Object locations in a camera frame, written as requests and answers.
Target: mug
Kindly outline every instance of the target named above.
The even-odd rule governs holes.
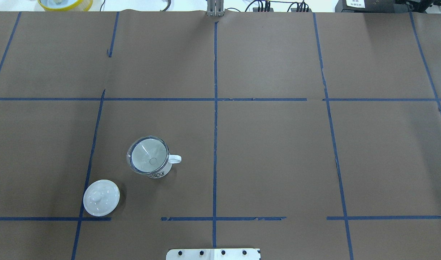
[[[182,158],[171,155],[163,140],[149,135],[139,138],[129,147],[126,160],[136,173],[158,179],[165,176],[174,163],[180,163]]]

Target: mug handle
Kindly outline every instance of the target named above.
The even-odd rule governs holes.
[[[168,163],[180,163],[182,161],[182,157],[179,155],[169,155]]]

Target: white mug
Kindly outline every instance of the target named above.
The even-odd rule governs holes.
[[[174,163],[180,163],[182,158],[169,154],[166,143],[150,135],[139,138],[129,147],[126,160],[136,173],[158,179],[165,176]]]

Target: cable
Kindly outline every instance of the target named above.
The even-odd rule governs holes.
[[[161,11],[164,12],[165,10],[168,10],[170,6],[171,6],[171,0],[167,0],[166,8],[164,8],[164,9],[161,10]]]
[[[297,5],[298,5],[298,8],[299,8],[299,3],[298,3],[298,2],[294,2],[294,3],[292,3],[291,5],[289,5],[288,10],[286,11],[287,13],[289,12],[289,10],[291,10],[291,7],[292,7],[294,4],[297,4]]]
[[[102,11],[102,7],[104,6],[104,4],[105,4],[105,1],[106,1],[106,0],[104,0],[104,2],[102,3],[102,5],[100,6],[99,12],[101,12],[101,11]]]
[[[261,0],[254,0],[253,2],[250,2],[250,4],[248,5],[248,7],[245,9],[245,12],[248,11],[248,8],[254,3],[254,2],[259,2],[261,4],[261,7],[263,8],[263,3]]]
[[[240,13],[241,13],[241,11],[240,11],[240,10],[238,10],[237,8],[233,8],[233,7],[230,7],[230,8],[227,8],[226,10],[229,10],[229,9],[237,10],[238,12],[240,12]]]

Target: yellow container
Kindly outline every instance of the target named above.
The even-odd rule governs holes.
[[[38,3],[46,11],[88,11],[92,6],[93,0],[63,0],[56,4],[53,0],[38,0]]]

